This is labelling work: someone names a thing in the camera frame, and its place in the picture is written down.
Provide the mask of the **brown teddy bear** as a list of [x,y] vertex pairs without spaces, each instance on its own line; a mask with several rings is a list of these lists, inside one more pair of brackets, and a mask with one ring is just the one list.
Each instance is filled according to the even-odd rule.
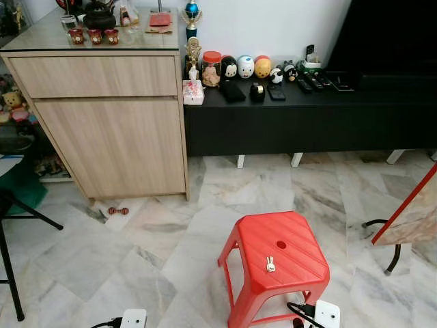
[[4,105],[10,112],[10,116],[16,121],[27,119],[30,113],[26,109],[27,103],[19,91],[6,92],[2,94]]

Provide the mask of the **clear drinking glass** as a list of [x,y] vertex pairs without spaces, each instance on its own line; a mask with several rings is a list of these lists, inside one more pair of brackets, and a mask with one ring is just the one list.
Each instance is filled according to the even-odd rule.
[[60,16],[60,22],[66,34],[69,34],[69,31],[78,30],[79,28],[79,20],[72,14]]

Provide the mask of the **red-lid glass jar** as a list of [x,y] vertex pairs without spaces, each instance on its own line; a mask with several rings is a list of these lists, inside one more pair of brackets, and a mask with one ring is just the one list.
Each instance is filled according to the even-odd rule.
[[201,81],[205,87],[218,87],[221,82],[221,59],[219,52],[203,53],[201,62]]

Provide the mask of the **black wallet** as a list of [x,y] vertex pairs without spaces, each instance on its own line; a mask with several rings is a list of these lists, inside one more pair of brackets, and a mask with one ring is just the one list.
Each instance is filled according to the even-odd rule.
[[229,79],[219,82],[218,90],[227,103],[240,103],[240,101],[246,100],[246,94],[234,81],[229,81]]

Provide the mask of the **orange round plush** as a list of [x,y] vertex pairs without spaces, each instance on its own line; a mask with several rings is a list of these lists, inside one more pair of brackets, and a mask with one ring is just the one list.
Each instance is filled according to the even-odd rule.
[[254,75],[258,79],[268,78],[272,71],[272,60],[269,56],[260,55],[254,59]]

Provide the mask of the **pink white tissue box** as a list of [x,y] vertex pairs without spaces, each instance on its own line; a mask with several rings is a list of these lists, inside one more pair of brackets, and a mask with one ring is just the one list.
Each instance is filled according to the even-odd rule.
[[184,105],[202,105],[205,100],[205,88],[200,79],[183,80]]

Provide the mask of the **black tape dispenser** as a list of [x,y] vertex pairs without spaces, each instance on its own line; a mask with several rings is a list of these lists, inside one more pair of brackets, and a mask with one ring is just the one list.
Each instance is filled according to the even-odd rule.
[[249,98],[253,103],[262,103],[266,97],[266,86],[262,83],[253,82],[250,84]]

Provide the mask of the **small dark toy figurine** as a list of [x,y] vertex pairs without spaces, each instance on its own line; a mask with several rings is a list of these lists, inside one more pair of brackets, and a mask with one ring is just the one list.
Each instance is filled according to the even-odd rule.
[[282,72],[283,72],[285,78],[289,82],[296,81],[297,74],[298,74],[297,68],[296,68],[296,63],[294,63],[293,61],[287,60],[287,61],[282,63],[281,69],[282,69]]

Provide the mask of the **black teapot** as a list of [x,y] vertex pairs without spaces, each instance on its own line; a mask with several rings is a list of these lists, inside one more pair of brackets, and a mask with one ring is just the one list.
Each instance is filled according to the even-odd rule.
[[91,0],[83,7],[82,22],[87,30],[111,30],[117,25],[113,15],[116,0]]

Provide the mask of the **red packet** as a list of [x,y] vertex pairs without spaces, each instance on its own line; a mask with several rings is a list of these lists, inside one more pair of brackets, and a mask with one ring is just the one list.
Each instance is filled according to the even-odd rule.
[[170,12],[150,12],[149,24],[145,29],[146,33],[171,33],[173,31],[173,21]]

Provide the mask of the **black phone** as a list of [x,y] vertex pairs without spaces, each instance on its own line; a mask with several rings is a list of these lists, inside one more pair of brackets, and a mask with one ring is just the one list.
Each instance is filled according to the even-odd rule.
[[282,90],[281,84],[271,83],[268,85],[266,90],[268,90],[268,95],[270,96],[270,99],[273,101],[287,100],[286,94]]

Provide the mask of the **white blue round plush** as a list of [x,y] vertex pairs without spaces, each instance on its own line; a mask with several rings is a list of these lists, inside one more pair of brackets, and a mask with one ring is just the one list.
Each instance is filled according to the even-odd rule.
[[254,73],[254,59],[250,55],[243,55],[237,59],[237,74],[241,79],[248,79]]

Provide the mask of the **red plastic stool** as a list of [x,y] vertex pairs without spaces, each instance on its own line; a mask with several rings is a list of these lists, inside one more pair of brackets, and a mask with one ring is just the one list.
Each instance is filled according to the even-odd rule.
[[[238,250],[243,284],[232,293],[227,259]],[[274,257],[276,271],[266,271],[266,256]],[[293,309],[315,309],[316,301],[330,283],[330,265],[307,219],[293,210],[264,215],[246,215],[231,229],[216,259],[227,281],[230,314],[227,328],[250,328],[281,320],[299,319]],[[299,292],[302,304],[291,304],[290,314],[256,318],[269,298]]]

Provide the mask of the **black metal chair frame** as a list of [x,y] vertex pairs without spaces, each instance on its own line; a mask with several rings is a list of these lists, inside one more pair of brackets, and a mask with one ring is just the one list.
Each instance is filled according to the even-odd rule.
[[[25,212],[29,213],[30,216],[9,215],[8,212],[13,205],[24,209]],[[40,221],[46,222],[46,224],[54,227],[57,230],[63,230],[64,226],[56,221],[53,221],[46,215],[43,215],[43,213],[38,212],[38,210],[34,209],[33,207],[26,205],[26,203],[15,197],[11,191],[0,189],[0,259],[3,260],[3,268],[6,274],[6,278],[4,280],[0,280],[0,284],[8,285],[10,289],[10,296],[13,300],[13,306],[16,310],[16,319],[18,319],[18,322],[22,322],[25,321],[24,307],[20,301],[18,284],[16,283],[12,260],[10,260],[10,251],[8,249],[8,243],[3,229],[3,220],[10,218],[40,219]]]

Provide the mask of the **blue ball trophy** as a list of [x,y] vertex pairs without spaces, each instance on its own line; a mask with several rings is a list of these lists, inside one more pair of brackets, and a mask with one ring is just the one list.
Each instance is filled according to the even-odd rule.
[[185,35],[187,38],[197,37],[197,23],[202,18],[203,12],[196,0],[188,0],[185,4],[181,18],[185,22]]

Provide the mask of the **green bag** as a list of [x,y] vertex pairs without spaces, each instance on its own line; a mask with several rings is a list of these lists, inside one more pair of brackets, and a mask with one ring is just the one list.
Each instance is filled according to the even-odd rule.
[[48,190],[40,182],[27,159],[10,166],[9,171],[0,175],[0,195],[11,193],[17,200],[31,208],[38,208]]

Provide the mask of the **black white round plush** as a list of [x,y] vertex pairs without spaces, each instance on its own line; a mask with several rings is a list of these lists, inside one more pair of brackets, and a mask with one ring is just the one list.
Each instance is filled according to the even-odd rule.
[[221,59],[221,76],[223,78],[235,77],[238,73],[238,63],[231,55],[222,56]]

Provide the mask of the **black television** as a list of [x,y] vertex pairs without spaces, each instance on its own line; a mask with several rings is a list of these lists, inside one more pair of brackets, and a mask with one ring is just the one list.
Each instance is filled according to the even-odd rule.
[[352,0],[326,69],[360,74],[436,74],[432,0]]

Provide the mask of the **black TV console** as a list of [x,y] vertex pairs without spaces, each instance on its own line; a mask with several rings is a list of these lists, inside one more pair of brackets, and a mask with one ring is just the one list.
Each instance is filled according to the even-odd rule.
[[434,149],[434,76],[390,77],[377,90],[333,87],[306,93],[296,82],[284,100],[250,96],[229,102],[209,88],[184,107],[189,156],[272,155],[324,151]]

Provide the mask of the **light wooden cabinet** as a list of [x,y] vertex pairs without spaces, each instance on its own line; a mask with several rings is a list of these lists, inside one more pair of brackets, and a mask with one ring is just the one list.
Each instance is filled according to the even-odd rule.
[[180,35],[73,44],[55,8],[0,57],[89,200],[188,193]]

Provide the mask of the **white green remote holder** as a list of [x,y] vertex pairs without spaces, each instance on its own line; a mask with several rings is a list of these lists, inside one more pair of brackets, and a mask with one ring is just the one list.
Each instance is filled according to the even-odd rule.
[[318,72],[322,69],[322,60],[315,52],[315,45],[310,44],[305,48],[303,59],[298,62],[299,70],[303,72]]

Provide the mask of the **marble-pattern table top red edge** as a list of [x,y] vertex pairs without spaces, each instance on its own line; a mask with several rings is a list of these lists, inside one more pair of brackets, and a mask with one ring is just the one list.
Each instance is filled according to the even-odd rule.
[[436,172],[437,163],[374,235],[372,244],[425,243],[437,237]]

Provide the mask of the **black metal table leg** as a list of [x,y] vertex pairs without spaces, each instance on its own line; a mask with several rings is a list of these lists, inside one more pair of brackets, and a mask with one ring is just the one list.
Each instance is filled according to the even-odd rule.
[[[387,224],[388,221],[387,219],[375,219],[375,221],[366,221],[365,223],[362,224],[363,228],[368,228],[369,226],[375,225],[375,224]],[[391,273],[393,272],[393,269],[396,268],[397,263],[399,262],[399,257],[401,254],[401,245],[400,244],[396,244],[395,245],[395,250],[393,253],[393,259],[391,259],[391,262],[389,263],[389,265],[387,266],[387,268],[384,270],[384,274],[386,276],[390,276]]]

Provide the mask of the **gold trophy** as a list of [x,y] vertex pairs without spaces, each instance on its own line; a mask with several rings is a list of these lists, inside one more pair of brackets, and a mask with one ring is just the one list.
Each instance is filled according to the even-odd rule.
[[202,46],[200,46],[199,38],[189,37],[185,46],[183,77],[191,79],[191,69],[195,70],[194,79],[199,78],[199,58],[201,55]]

